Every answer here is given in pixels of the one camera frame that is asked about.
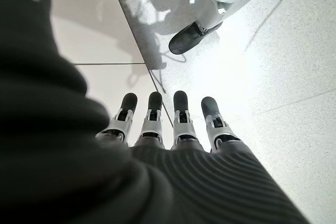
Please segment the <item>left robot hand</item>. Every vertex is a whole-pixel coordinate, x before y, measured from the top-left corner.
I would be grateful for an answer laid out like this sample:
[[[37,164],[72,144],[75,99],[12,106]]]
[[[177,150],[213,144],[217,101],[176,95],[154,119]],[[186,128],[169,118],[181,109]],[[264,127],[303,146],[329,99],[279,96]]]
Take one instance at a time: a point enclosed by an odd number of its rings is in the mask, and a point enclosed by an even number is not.
[[[158,92],[129,147],[137,96],[112,118],[88,98],[58,52],[50,9],[50,0],[1,0],[1,223],[307,223],[211,97],[201,102],[210,152],[183,91],[172,149]]]

